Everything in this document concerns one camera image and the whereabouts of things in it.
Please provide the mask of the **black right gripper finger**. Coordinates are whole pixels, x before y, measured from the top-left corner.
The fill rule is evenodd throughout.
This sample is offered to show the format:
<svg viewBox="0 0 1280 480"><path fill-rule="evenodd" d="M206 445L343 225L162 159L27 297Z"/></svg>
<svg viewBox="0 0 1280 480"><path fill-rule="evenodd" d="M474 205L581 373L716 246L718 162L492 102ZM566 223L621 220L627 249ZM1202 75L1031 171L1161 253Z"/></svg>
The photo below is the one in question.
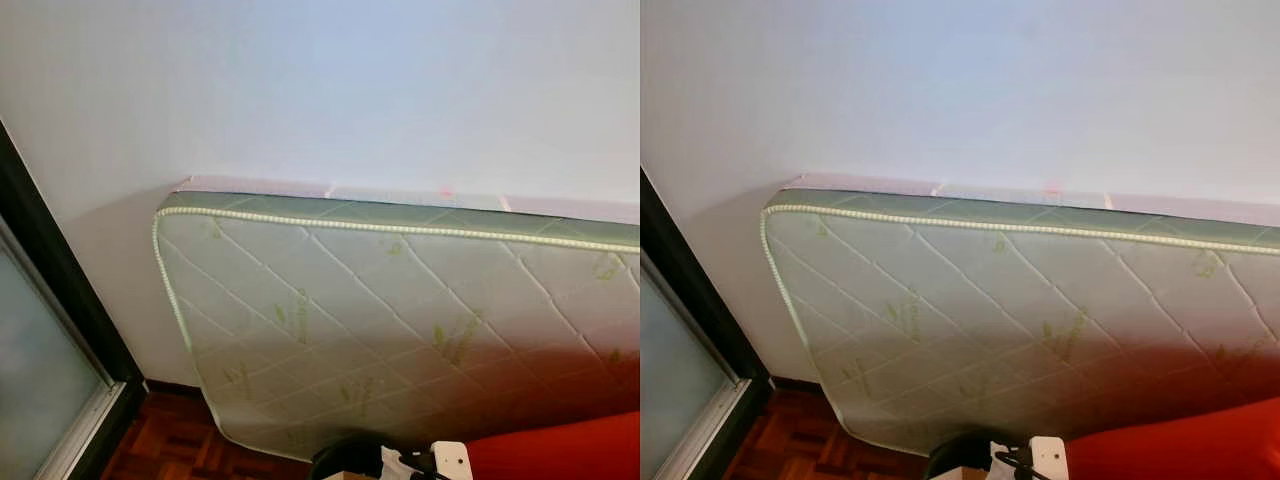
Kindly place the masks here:
<svg viewBox="0 0 1280 480"><path fill-rule="evenodd" d="M311 458L308 480L326 479L338 472L352 472L380 479L384 447L396 453L399 452L388 436L378 434L346 436L332 445L321 448Z"/></svg>
<svg viewBox="0 0 1280 480"><path fill-rule="evenodd" d="M987 474L992 465L991 443L1001 443L1001 434L991 430L966 431L936 447L925 466L925 479L933 479L956 467L975 468Z"/></svg>

